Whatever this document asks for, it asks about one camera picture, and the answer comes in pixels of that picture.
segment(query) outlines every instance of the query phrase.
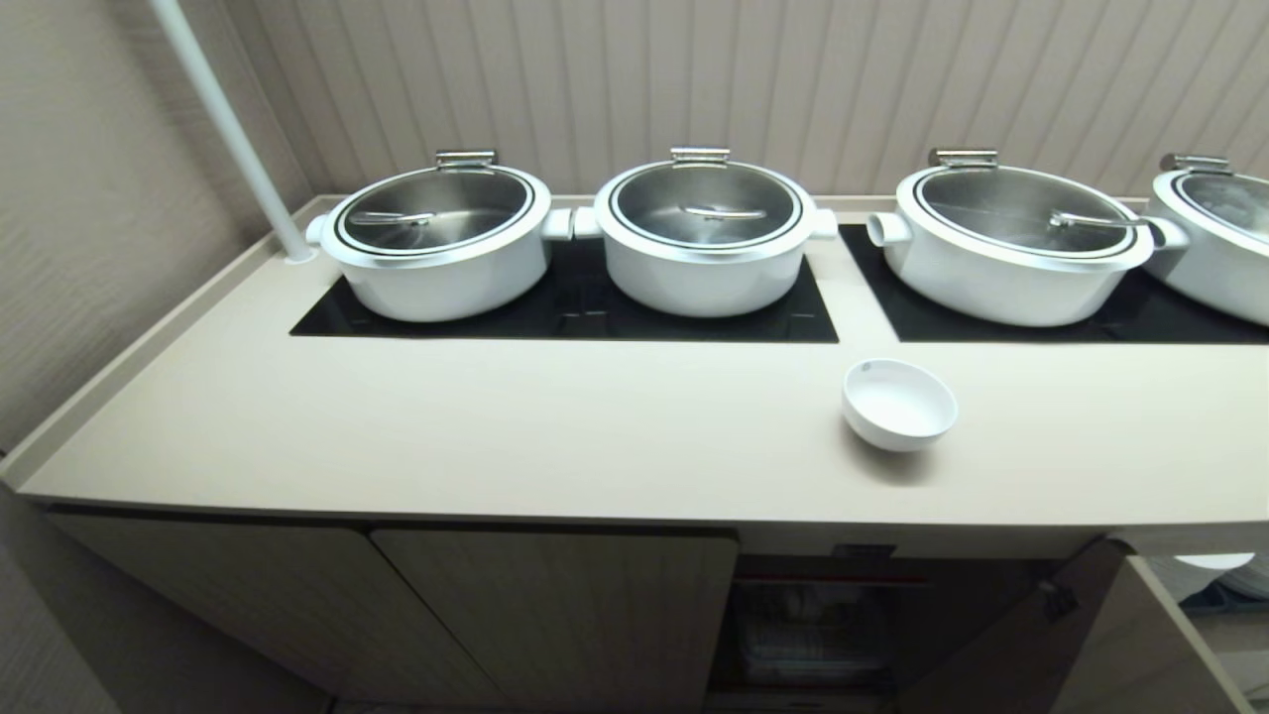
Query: countertop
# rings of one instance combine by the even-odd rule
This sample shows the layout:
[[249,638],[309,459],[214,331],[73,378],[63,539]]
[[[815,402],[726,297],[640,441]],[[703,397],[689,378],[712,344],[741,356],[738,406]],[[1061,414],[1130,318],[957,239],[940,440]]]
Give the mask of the countertop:
[[[840,344],[301,337],[336,264],[254,250],[0,465],[8,483],[372,517],[1269,520],[1265,346],[900,342],[841,241],[807,247]],[[952,387],[942,443],[897,457],[846,430],[841,378],[867,356]]]

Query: small bowl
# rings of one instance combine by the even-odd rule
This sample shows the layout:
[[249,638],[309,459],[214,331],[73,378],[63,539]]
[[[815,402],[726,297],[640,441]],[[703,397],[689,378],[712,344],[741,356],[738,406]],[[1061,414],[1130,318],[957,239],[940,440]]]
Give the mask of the small bowl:
[[864,360],[841,380],[841,416],[886,451],[916,451],[956,424],[956,397],[942,380],[900,360]]

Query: open cabinet door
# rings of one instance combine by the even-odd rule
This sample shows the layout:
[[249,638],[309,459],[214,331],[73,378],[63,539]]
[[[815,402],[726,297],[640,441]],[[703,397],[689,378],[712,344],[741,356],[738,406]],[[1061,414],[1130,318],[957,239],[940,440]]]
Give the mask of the open cabinet door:
[[1071,559],[942,666],[902,714],[1253,714],[1143,561]]

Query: striped wall panel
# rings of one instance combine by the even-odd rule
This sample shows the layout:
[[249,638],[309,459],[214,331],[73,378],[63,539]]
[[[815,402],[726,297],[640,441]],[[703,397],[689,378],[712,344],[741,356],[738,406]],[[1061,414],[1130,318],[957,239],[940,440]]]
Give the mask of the striped wall panel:
[[1269,174],[1264,0],[228,0],[319,190],[496,146],[594,191],[720,143],[817,193],[931,145],[1145,194],[1165,151]]

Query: stainless steel lid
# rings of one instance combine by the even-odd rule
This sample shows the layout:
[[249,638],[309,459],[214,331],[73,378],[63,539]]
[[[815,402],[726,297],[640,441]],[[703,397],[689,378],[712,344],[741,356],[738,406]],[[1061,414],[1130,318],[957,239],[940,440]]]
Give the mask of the stainless steel lid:
[[1194,170],[1179,176],[1175,186],[1176,193],[1199,211],[1269,242],[1269,181]]
[[1108,197],[1049,174],[1000,166],[991,150],[935,150],[917,199],[945,223],[1014,250],[1068,259],[1127,250],[1143,222]]
[[744,247],[784,233],[802,202],[769,171],[727,161],[726,148],[673,148],[674,160],[626,179],[609,207],[632,231],[693,250]]
[[497,233],[528,212],[533,189],[496,167],[494,151],[443,151],[437,166],[404,174],[350,203],[336,235],[377,255],[424,255]]

